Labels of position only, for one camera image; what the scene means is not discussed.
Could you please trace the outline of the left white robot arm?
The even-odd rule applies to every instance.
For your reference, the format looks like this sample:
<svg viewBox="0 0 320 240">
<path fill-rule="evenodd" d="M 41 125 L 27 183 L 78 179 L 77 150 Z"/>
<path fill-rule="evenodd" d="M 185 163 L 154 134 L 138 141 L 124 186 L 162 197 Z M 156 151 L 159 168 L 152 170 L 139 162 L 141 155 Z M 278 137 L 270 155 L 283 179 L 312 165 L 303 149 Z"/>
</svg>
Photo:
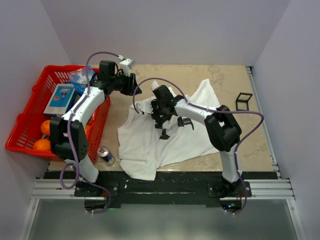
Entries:
<svg viewBox="0 0 320 240">
<path fill-rule="evenodd" d="M 99 69 L 89 78 L 89 86 L 74 106 L 62 117 L 50 121 L 50 150 L 60 159 L 75 167 L 77 177 L 88 180 L 86 191 L 99 196 L 104 184 L 97 180 L 99 171 L 89 157 L 89 142 L 85 126 L 95 110 L 113 92 L 119 91 L 126 96 L 142 91 L 131 72 L 135 61 L 125 58 L 119 64 L 102 60 Z"/>
</svg>

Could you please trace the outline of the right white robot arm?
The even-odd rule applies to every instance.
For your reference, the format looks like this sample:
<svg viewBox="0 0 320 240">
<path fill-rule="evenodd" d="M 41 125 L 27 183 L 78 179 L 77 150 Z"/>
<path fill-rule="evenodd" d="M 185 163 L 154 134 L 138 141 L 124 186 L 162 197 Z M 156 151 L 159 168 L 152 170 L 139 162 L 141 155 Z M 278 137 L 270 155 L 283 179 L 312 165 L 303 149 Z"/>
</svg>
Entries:
<svg viewBox="0 0 320 240">
<path fill-rule="evenodd" d="M 218 109 L 197 106 L 182 95 L 173 96 L 165 85 L 154 89 L 153 94 L 155 99 L 151 101 L 151 118 L 155 120 L 155 128 L 162 130 L 160 138 L 169 138 L 163 124 L 172 116 L 177 117 L 179 127 L 193 126 L 194 121 L 204 125 L 211 144 L 219 150 L 225 181 L 222 185 L 223 192 L 227 196 L 235 196 L 241 190 L 238 181 L 242 172 L 239 170 L 237 146 L 242 130 L 230 109 L 225 105 Z"/>
</svg>

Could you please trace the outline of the white printed t-shirt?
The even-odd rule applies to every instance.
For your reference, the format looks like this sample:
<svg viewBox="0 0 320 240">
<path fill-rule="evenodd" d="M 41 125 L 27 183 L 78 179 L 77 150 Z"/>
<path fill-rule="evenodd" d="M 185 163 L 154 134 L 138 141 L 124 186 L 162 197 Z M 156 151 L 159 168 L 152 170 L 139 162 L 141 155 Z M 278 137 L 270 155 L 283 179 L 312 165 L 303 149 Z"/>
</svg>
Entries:
<svg viewBox="0 0 320 240">
<path fill-rule="evenodd" d="M 149 114 L 137 114 L 128 108 L 126 122 L 118 128 L 120 167 L 131 178 L 153 181 L 160 167 L 218 152 L 209 140 L 206 127 L 179 127 L 177 117 L 164 123 L 169 139 L 161 139 L 161 130 Z"/>
</svg>

